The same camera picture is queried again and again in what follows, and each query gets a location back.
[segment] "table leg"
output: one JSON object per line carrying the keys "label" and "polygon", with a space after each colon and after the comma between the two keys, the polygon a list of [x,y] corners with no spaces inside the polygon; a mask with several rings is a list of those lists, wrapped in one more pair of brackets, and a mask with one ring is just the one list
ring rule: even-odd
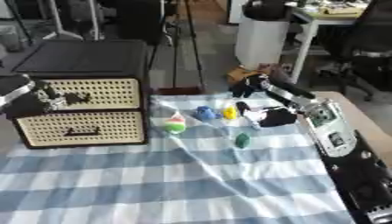
{"label": "table leg", "polygon": [[291,73],[291,82],[297,83],[299,75],[301,74],[302,67],[304,66],[306,55],[308,54],[309,48],[312,44],[312,39],[317,35],[319,28],[319,23],[317,20],[310,22],[310,27],[305,34],[304,40],[302,41],[301,48],[299,49],[299,54],[294,65],[293,71]]}

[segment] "chair leg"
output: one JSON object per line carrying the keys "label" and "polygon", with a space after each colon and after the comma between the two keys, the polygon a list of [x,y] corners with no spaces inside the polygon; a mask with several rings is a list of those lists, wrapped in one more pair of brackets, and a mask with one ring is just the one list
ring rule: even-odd
{"label": "chair leg", "polygon": [[367,95],[364,97],[364,101],[370,102],[373,100],[373,92],[370,89],[358,84],[358,82],[356,80],[348,80],[346,84],[352,88],[358,88],[358,89],[362,90],[363,92],[365,92]]}

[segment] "office chair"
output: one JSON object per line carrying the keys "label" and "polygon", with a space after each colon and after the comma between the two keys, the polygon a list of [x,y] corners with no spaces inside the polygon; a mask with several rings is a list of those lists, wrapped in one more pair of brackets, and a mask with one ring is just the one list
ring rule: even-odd
{"label": "office chair", "polygon": [[339,91],[344,95],[347,86],[364,91],[365,101],[371,101],[372,91],[358,84],[358,73],[354,63],[359,59],[381,59],[384,61],[379,70],[385,72],[384,78],[389,81],[389,61],[392,57],[392,1],[373,0],[350,27],[324,27],[318,33],[318,42],[336,61],[332,69],[321,68],[317,75],[310,78],[310,86],[314,78],[323,74],[331,74],[338,82]]}

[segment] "metal pole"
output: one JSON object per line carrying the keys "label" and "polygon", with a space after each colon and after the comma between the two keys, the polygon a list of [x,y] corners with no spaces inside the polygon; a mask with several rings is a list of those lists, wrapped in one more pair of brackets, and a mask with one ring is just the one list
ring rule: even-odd
{"label": "metal pole", "polygon": [[174,61],[172,86],[175,88],[177,86],[177,58],[179,54],[179,0],[177,0],[176,17],[174,20],[176,21],[176,24],[174,33]]}
{"label": "metal pole", "polygon": [[20,29],[22,30],[22,33],[27,37],[27,42],[29,46],[32,46],[32,35],[27,31],[25,24],[22,22],[22,18],[20,17],[19,13],[17,10],[14,8],[13,5],[9,2],[9,0],[4,0],[5,4],[7,5],[8,9],[12,13],[12,16],[17,20],[17,24],[19,25]]}
{"label": "metal pole", "polygon": [[201,85],[201,90],[204,92],[206,90],[206,86],[204,84],[203,74],[201,72],[203,70],[203,68],[200,63],[199,50],[198,50],[198,46],[197,46],[197,42],[196,42],[196,32],[195,32],[194,26],[193,26],[192,12],[191,12],[191,8],[189,7],[189,0],[184,0],[184,2],[185,2],[185,8],[186,8],[186,16],[188,18],[188,25],[189,25],[189,29],[191,31],[191,36],[192,36],[194,58],[196,60],[196,66],[197,66],[198,73],[199,73],[199,81],[200,81],[200,85]]}

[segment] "desk clutter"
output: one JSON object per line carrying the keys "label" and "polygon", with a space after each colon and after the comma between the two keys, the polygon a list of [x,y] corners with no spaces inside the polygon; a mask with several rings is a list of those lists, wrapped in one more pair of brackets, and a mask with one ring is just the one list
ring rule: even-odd
{"label": "desk clutter", "polygon": [[368,2],[357,0],[353,2],[337,2],[337,1],[315,1],[313,3],[304,5],[304,9],[310,13],[320,13],[325,15],[347,15],[347,14],[361,14]]}

